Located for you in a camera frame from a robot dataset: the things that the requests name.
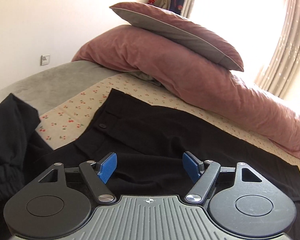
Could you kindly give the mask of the black pants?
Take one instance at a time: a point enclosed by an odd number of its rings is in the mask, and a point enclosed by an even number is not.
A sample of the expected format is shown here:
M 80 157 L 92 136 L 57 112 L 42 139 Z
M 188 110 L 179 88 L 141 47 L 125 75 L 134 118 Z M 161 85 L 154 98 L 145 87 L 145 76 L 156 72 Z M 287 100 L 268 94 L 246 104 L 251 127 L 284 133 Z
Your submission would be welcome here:
M 108 187 L 121 194 L 178 194 L 192 186 L 183 165 L 189 151 L 222 166 L 245 162 L 294 201 L 300 201 L 300 170 L 284 160 L 184 111 L 152 106 L 112 89 L 73 142 L 38 160 L 39 170 L 61 162 L 75 167 L 117 154 Z

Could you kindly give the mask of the cherry print bed sheet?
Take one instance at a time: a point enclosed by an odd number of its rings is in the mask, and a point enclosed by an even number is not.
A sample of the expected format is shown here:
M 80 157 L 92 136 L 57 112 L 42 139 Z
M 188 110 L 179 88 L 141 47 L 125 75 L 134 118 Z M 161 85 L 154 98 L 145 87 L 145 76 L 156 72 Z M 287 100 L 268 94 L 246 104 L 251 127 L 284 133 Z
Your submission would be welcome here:
M 39 135 L 54 150 L 75 141 L 85 130 L 94 114 L 112 89 L 119 90 L 152 106 L 168 107 L 190 113 L 217 128 L 279 157 L 300 170 L 300 159 L 279 148 L 268 138 L 211 111 L 201 109 L 177 98 L 163 88 L 118 74 L 87 88 L 65 103 L 41 116 Z

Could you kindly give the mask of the black garment pile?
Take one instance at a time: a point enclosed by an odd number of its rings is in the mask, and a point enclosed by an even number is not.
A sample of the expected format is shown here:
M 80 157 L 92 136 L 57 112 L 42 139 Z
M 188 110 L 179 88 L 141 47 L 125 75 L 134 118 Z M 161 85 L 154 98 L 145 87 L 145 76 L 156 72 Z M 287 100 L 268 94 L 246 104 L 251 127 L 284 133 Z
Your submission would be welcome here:
M 25 170 L 52 148 L 39 136 L 38 111 L 9 94 L 0 103 L 0 230 L 5 203 L 26 184 Z

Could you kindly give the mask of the grey blanket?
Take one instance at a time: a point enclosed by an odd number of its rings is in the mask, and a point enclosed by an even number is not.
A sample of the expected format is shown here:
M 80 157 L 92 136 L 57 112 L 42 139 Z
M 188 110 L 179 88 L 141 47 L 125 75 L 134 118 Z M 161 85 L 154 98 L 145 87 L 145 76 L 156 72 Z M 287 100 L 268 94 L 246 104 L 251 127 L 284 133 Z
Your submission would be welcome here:
M 62 64 L 1 89 L 0 103 L 12 93 L 43 114 L 118 73 L 90 61 Z

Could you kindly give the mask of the pink duvet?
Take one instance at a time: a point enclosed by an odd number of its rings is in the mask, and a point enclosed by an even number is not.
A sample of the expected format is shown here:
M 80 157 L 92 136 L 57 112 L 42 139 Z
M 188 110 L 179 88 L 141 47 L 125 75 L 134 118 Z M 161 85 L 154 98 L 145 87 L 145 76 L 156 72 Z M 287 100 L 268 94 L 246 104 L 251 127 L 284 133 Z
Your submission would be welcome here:
M 121 25 L 81 46 L 73 59 L 150 75 L 186 103 L 256 132 L 300 159 L 300 114 L 282 99 L 167 38 Z

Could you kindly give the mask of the beige curtain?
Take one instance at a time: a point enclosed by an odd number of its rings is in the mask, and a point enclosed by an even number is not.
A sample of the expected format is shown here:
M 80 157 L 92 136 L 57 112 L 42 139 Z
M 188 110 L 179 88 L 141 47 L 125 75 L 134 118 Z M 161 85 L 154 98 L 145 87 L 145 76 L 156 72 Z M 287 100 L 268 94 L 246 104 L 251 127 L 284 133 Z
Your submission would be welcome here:
M 270 64 L 263 67 L 255 83 L 263 90 L 285 98 L 300 63 L 300 0 L 285 0 L 286 15 Z

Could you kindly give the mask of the pink grey pillow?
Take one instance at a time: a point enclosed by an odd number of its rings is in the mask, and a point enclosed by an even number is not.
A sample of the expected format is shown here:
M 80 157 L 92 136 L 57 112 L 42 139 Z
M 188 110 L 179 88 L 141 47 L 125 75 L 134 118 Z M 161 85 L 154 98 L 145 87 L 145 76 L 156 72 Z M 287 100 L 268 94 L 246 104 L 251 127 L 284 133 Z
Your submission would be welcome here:
M 228 70 L 244 71 L 239 52 L 229 42 L 188 18 L 139 2 L 120 2 L 110 9 L 134 27 L 165 37 Z

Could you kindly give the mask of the white wall socket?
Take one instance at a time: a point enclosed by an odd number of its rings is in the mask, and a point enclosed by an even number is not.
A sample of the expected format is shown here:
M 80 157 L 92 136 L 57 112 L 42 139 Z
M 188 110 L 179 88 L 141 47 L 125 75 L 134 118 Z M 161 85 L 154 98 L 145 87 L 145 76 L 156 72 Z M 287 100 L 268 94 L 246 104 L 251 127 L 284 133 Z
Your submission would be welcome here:
M 48 65 L 50 63 L 50 54 L 42 55 L 40 58 L 40 65 Z

